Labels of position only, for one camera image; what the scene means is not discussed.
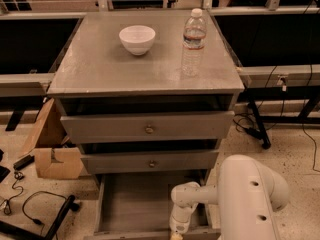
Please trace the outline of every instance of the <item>white bowl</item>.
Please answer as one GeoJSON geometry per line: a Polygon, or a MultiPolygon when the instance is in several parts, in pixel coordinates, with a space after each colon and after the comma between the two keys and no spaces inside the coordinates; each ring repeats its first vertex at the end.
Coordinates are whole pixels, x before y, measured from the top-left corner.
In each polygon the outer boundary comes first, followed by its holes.
{"type": "Polygon", "coordinates": [[[147,26],[134,25],[120,31],[119,37],[123,46],[134,55],[142,55],[150,50],[156,32],[147,26]]]}

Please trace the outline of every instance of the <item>black cable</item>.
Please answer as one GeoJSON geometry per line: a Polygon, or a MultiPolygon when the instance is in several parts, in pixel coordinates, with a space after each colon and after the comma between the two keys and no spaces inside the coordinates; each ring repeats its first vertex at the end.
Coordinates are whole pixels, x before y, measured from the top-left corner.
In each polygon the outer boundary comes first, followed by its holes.
{"type": "MultiPolygon", "coordinates": [[[[285,102],[285,99],[282,100],[282,107],[281,107],[281,112],[280,112],[280,117],[282,116],[283,114],[283,111],[284,111],[284,102],[285,102]]],[[[271,130],[274,126],[276,126],[277,123],[274,123],[272,126],[270,126],[268,129],[266,129],[266,131],[269,131],[271,130]]]]}
{"type": "MultiPolygon", "coordinates": [[[[277,67],[278,67],[278,66],[275,66],[275,67],[271,70],[271,72],[270,72],[270,74],[269,74],[269,76],[268,76],[268,79],[267,79],[267,81],[266,81],[266,83],[265,83],[265,85],[264,85],[264,89],[267,88],[268,83],[269,83],[269,81],[270,81],[270,79],[271,79],[271,76],[273,75],[273,73],[274,73],[274,71],[277,69],[277,67]]],[[[257,109],[259,109],[259,108],[261,107],[261,105],[263,104],[263,102],[264,102],[264,100],[262,100],[261,103],[257,106],[257,109]]],[[[246,130],[248,130],[248,128],[246,128],[246,127],[244,127],[244,126],[242,126],[242,125],[240,124],[240,122],[241,122],[242,120],[245,120],[245,119],[248,120],[248,121],[250,121],[250,122],[252,123],[252,128],[253,128],[253,129],[256,128],[256,127],[255,127],[255,122],[253,121],[253,119],[250,118],[250,116],[254,116],[253,113],[239,113],[239,114],[235,114],[235,117],[236,117],[236,116],[241,116],[241,117],[242,117],[242,118],[239,119],[238,121],[236,121],[235,119],[233,119],[233,122],[236,124],[236,130],[237,130],[238,132],[247,132],[246,130]]]]}
{"type": "Polygon", "coordinates": [[[304,124],[302,124],[302,130],[304,132],[305,135],[307,135],[312,141],[313,141],[313,144],[314,144],[314,153],[313,153],[313,166],[312,166],[312,170],[316,171],[316,172],[320,172],[320,170],[317,170],[315,167],[316,167],[316,160],[317,160],[317,150],[318,150],[318,146],[317,146],[317,142],[315,141],[314,138],[312,138],[305,130],[304,128],[304,124]]]}
{"type": "Polygon", "coordinates": [[[254,34],[252,43],[251,43],[251,45],[250,45],[249,53],[248,53],[248,55],[247,55],[248,58],[250,58],[250,56],[251,56],[251,53],[252,53],[252,50],[253,50],[253,46],[254,46],[255,43],[256,43],[256,39],[257,39],[257,37],[258,37],[258,33],[260,32],[260,29],[261,29],[261,25],[262,25],[263,20],[264,20],[264,17],[262,16],[262,17],[261,17],[261,20],[259,21],[257,30],[256,30],[256,32],[255,32],[255,34],[254,34]]]}
{"type": "Polygon", "coordinates": [[[19,171],[15,171],[15,172],[14,172],[14,178],[16,179],[16,181],[12,184],[11,188],[12,188],[13,190],[18,190],[18,189],[20,189],[20,193],[17,194],[17,195],[14,195],[14,196],[12,196],[12,197],[10,197],[9,199],[3,200],[3,202],[0,204],[0,207],[1,207],[2,205],[4,205],[3,212],[4,212],[5,215],[11,215],[11,214],[12,214],[11,207],[10,207],[10,202],[11,202],[11,200],[14,199],[14,198],[16,198],[16,197],[18,197],[18,196],[20,196],[20,195],[23,193],[23,191],[24,191],[24,189],[23,189],[22,186],[16,186],[16,184],[17,184],[20,180],[22,180],[22,179],[24,178],[23,173],[22,173],[22,172],[19,172],[19,171]]]}
{"type": "Polygon", "coordinates": [[[45,225],[42,224],[42,228],[41,228],[41,231],[40,231],[40,236],[42,236],[42,232],[43,232],[44,227],[45,227],[45,225]]]}
{"type": "Polygon", "coordinates": [[[307,5],[307,8],[304,10],[304,12],[302,14],[305,14],[308,11],[309,7],[311,6],[312,2],[314,2],[314,1],[315,0],[310,0],[309,4],[307,5]]]}
{"type": "Polygon", "coordinates": [[[37,195],[40,195],[40,194],[48,194],[48,195],[53,195],[53,196],[57,196],[57,197],[61,197],[63,198],[64,200],[67,200],[67,198],[65,196],[62,196],[62,195],[58,195],[58,194],[55,194],[55,193],[51,193],[51,192],[48,192],[48,191],[38,191],[38,192],[35,192],[33,193],[31,196],[29,196],[23,203],[22,205],[22,212],[23,214],[29,218],[30,220],[32,220],[35,224],[37,225],[43,225],[43,223],[39,220],[39,219],[34,219],[32,217],[30,217],[26,211],[25,211],[25,206],[27,205],[27,203],[31,200],[31,198],[37,196],[37,195]]]}

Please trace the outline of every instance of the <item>drawer knob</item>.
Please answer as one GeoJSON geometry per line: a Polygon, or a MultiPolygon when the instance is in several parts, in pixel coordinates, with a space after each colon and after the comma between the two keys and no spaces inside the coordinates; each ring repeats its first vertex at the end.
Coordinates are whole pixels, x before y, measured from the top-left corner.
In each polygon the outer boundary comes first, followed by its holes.
{"type": "Polygon", "coordinates": [[[151,160],[150,162],[149,162],[149,167],[150,168],[154,168],[154,167],[156,167],[156,162],[155,161],[153,161],[153,160],[151,160]]]}
{"type": "Polygon", "coordinates": [[[151,127],[151,125],[148,125],[145,129],[146,133],[152,134],[154,132],[154,129],[151,127]]]}

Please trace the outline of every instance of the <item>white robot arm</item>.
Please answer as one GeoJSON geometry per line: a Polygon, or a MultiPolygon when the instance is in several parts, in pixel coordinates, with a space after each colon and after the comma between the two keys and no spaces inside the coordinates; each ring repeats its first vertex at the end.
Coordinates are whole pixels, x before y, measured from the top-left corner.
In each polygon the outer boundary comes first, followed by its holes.
{"type": "Polygon", "coordinates": [[[217,187],[189,182],[176,186],[171,199],[170,228],[178,235],[188,231],[192,213],[204,203],[219,205],[222,240],[280,240],[273,211],[286,206],[289,187],[258,161],[233,155],[222,163],[217,187]]]}

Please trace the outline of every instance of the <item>drawer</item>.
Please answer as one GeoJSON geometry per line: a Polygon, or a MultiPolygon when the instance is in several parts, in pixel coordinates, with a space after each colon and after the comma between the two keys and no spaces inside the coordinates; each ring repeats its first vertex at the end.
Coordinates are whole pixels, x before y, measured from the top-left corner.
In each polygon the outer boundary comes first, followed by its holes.
{"type": "Polygon", "coordinates": [[[66,115],[227,111],[231,94],[141,95],[61,98],[66,115]]]}
{"type": "Polygon", "coordinates": [[[90,174],[211,169],[217,150],[82,155],[90,174]]]}
{"type": "MultiPolygon", "coordinates": [[[[102,176],[94,236],[85,240],[168,240],[173,203],[171,190],[178,184],[201,181],[198,171],[105,174],[102,176]]],[[[216,240],[205,207],[192,214],[187,240],[216,240]]]]}
{"type": "Polygon", "coordinates": [[[221,139],[233,111],[63,116],[71,141],[81,143],[221,139]]]}

